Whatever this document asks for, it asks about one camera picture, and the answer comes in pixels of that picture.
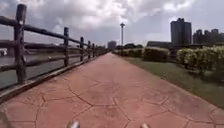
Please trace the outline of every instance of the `river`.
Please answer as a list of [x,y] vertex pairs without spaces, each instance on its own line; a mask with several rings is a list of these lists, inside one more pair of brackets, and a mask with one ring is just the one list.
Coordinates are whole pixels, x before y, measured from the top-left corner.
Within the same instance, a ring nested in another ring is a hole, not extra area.
[[[36,59],[45,59],[48,57],[52,57],[52,55],[29,55],[25,57],[26,61],[36,60]],[[70,64],[74,62],[78,62],[79,58],[70,59]],[[13,57],[0,57],[0,66],[12,64],[14,62]],[[27,79],[33,78],[35,76],[41,75],[43,73],[55,70],[57,68],[63,67],[64,61],[54,61],[49,63],[44,63],[38,66],[27,67]],[[0,89],[6,86],[13,85],[17,82],[16,72],[15,70],[1,72],[0,73]]]

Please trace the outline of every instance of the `railing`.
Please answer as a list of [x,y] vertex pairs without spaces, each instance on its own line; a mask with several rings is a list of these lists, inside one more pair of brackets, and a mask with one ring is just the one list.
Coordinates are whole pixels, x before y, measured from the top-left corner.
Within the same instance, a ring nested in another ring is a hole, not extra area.
[[[64,28],[64,34],[57,34],[50,32],[45,29],[37,28],[28,24],[25,24],[26,18],[26,5],[19,4],[17,6],[16,19],[9,19],[3,16],[0,16],[0,25],[6,25],[14,28],[14,40],[0,40],[0,48],[11,48],[14,49],[14,59],[13,64],[0,66],[0,73],[16,70],[17,74],[17,84],[24,84],[26,82],[26,68],[30,66],[36,66],[43,63],[64,60],[64,67],[69,66],[70,58],[80,58],[80,61],[84,61],[84,57],[92,59],[98,55],[106,53],[105,49],[99,49],[95,44],[84,43],[84,38],[81,37],[80,40],[75,40],[69,37],[69,29]],[[24,31],[38,33],[41,35],[46,35],[50,37],[55,37],[58,39],[64,40],[64,44],[61,46],[50,45],[50,44],[41,44],[41,43],[31,43],[24,41]],[[69,42],[78,44],[79,47],[70,47]],[[40,60],[31,60],[25,61],[25,49],[38,49],[38,50],[53,50],[58,52],[63,52],[63,56],[48,57]],[[78,54],[70,55],[71,51],[78,51]]]

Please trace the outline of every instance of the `lamp post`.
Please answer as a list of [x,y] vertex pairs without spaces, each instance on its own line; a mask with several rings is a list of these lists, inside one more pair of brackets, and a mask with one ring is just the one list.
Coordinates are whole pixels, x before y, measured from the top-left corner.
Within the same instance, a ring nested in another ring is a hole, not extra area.
[[123,55],[124,26],[125,26],[125,24],[124,23],[121,23],[120,26],[121,26],[121,46],[122,46],[122,48],[121,48],[121,55]]

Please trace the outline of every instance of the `paved path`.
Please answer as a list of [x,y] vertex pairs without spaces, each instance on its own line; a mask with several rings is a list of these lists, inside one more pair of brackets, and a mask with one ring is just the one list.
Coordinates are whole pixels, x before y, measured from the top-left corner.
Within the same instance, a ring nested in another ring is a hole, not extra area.
[[224,128],[224,111],[107,54],[0,106],[0,127]]

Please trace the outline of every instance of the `grass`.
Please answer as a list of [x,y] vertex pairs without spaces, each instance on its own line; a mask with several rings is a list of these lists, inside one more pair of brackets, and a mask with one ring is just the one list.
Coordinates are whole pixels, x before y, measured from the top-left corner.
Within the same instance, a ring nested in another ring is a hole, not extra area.
[[173,63],[146,62],[140,58],[125,58],[125,60],[224,109],[224,86],[220,84],[195,77]]

